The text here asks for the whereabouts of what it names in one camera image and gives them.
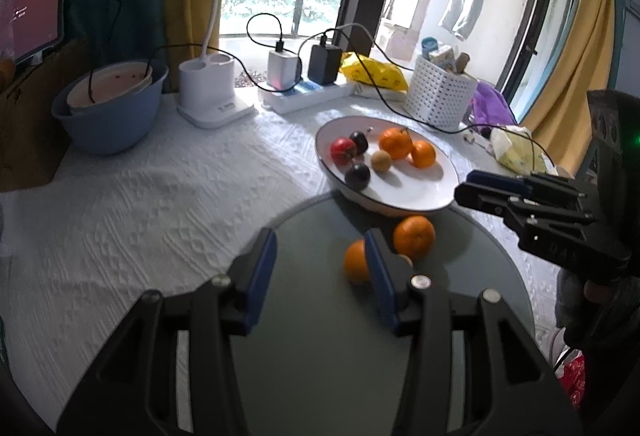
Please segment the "white perforated basket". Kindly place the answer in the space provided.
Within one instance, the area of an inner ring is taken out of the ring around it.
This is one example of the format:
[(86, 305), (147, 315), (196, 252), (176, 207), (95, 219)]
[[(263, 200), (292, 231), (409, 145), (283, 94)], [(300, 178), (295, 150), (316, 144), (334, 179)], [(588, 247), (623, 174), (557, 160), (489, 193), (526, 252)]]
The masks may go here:
[(445, 131), (457, 130), (468, 111), (477, 80), (450, 74), (423, 57), (414, 64), (404, 103), (412, 118)]

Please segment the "white power strip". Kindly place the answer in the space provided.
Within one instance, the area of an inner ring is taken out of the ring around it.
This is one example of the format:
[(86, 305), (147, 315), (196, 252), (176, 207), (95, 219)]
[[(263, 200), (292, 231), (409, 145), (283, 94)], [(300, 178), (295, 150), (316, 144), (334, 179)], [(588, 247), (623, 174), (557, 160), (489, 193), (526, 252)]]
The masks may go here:
[(302, 81), (294, 89), (286, 92), (266, 92), (259, 90), (262, 106), (278, 115), (321, 105), (352, 95), (354, 85), (350, 82), (320, 85), (312, 81)]

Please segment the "large mandarin orange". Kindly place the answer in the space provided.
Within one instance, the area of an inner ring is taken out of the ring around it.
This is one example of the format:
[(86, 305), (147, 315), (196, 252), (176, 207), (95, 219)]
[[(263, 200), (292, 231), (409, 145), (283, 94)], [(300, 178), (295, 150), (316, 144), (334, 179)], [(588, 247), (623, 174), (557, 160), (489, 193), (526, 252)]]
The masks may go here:
[(429, 219), (419, 215), (406, 217), (393, 232), (393, 246), (396, 252), (414, 261), (427, 256), (435, 239), (434, 225)]

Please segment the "red tomato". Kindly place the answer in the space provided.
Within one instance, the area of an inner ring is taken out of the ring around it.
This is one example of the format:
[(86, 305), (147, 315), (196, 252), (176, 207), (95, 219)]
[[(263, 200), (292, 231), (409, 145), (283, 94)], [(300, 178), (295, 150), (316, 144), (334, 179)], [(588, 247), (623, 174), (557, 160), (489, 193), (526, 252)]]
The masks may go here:
[(330, 157), (335, 165), (341, 167), (348, 164), (358, 155), (358, 148), (355, 142), (348, 137), (338, 137), (330, 145)]

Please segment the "blue plastic bowl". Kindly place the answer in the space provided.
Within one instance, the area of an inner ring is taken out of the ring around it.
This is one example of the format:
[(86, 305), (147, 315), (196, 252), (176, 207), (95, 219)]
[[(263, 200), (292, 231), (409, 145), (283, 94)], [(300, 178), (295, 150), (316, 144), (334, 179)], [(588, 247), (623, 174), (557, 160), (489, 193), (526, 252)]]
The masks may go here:
[(151, 84), (136, 94), (88, 111), (73, 112), (66, 97), (72, 86), (85, 78), (82, 76), (55, 97), (51, 113), (62, 123), (76, 148), (91, 155), (114, 155), (134, 146), (151, 131), (169, 69), (160, 59), (137, 61), (147, 62), (153, 74)]

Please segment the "dark plum with stem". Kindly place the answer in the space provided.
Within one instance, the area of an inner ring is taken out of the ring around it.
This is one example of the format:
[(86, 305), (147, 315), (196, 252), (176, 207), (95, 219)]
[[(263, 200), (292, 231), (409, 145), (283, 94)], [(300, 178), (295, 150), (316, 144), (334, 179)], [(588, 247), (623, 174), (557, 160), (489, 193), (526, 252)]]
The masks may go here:
[(356, 191), (366, 189), (371, 181), (370, 167), (362, 159), (350, 161), (344, 174), (345, 184)]

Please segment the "brown kiwi fruit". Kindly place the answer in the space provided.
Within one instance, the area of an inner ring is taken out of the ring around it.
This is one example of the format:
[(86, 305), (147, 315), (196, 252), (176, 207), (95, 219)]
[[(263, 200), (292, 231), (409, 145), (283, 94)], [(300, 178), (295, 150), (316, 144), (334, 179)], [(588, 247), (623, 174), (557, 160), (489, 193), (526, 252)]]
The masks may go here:
[(370, 157), (373, 170), (378, 173), (386, 173), (393, 165), (393, 158), (385, 150), (378, 150)]

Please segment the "black charger adapter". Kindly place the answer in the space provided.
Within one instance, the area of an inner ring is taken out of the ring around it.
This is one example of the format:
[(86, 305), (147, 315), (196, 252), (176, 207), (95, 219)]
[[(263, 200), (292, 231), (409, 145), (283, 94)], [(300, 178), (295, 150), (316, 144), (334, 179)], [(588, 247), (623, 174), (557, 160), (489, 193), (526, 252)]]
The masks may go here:
[(342, 55), (343, 50), (338, 46), (314, 45), (310, 51), (308, 79), (320, 85), (334, 83), (341, 67)]

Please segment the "white oval plate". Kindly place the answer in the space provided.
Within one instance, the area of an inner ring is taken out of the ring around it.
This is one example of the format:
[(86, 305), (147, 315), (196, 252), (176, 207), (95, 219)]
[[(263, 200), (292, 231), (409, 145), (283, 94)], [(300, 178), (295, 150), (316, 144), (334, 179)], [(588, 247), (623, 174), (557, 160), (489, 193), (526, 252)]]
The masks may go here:
[[(380, 137), (398, 130), (433, 162), (419, 167), (408, 155), (397, 160), (380, 147)], [(314, 137), (320, 169), (332, 189), (369, 211), (386, 216), (429, 215), (454, 202), (460, 179), (450, 159), (423, 134), (373, 117), (348, 115), (320, 126)]]

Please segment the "white lamp base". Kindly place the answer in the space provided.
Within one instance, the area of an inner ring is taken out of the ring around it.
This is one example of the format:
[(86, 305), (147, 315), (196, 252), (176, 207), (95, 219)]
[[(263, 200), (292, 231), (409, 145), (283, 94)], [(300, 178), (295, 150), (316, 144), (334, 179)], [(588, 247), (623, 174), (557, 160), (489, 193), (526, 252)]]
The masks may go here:
[(220, 0), (212, 0), (200, 55), (178, 67), (177, 111), (200, 129), (218, 129), (253, 115), (253, 97), (234, 87), (235, 59), (210, 45), (220, 12)]

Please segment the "yellow snack bag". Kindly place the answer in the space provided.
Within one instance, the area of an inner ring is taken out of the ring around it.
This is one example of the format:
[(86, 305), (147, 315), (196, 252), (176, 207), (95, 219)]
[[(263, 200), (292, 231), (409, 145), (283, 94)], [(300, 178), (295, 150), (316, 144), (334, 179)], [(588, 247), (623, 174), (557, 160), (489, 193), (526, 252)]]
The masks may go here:
[(397, 66), (355, 52), (343, 53), (340, 72), (347, 80), (377, 86), (380, 89), (408, 90), (407, 80)]

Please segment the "orange on mat front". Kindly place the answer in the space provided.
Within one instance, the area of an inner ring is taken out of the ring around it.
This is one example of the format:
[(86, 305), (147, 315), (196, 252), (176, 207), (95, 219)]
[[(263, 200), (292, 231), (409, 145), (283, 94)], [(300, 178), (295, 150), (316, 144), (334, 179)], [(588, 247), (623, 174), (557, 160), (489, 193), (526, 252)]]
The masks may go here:
[(429, 141), (415, 141), (410, 152), (411, 162), (418, 169), (427, 169), (436, 162), (436, 150)]

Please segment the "yellow curtain right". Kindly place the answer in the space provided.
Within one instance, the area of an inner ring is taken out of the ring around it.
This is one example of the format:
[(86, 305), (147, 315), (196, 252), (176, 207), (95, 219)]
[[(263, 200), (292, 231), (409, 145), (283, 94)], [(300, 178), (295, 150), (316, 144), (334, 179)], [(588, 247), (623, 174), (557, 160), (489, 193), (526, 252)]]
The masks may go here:
[(552, 74), (524, 125), (550, 159), (576, 173), (591, 141), (587, 93), (608, 86), (615, 37), (615, 0), (578, 0)]

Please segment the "tablet with red screen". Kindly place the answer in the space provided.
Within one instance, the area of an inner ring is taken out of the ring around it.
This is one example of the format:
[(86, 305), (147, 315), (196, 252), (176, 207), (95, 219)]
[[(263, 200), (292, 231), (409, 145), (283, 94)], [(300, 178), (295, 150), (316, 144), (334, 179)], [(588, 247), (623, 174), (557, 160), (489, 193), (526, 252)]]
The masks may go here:
[(1, 56), (17, 65), (63, 39), (64, 0), (1, 0)]

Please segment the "round grey-green mat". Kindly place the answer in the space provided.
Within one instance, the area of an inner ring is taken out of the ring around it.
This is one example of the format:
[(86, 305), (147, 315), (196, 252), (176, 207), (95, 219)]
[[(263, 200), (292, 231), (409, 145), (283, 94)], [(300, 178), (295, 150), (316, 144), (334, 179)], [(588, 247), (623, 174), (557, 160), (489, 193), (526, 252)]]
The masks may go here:
[[(470, 297), (498, 290), (534, 335), (525, 283), (500, 242), (457, 208), (430, 220), (435, 248), (416, 270)], [(271, 222), (277, 262), (262, 315), (247, 338), (232, 338), (251, 435), (390, 435), (410, 340), (384, 325), (371, 288), (352, 286), (343, 262), (369, 228), (390, 237), (397, 223), (339, 193), (306, 200)]]

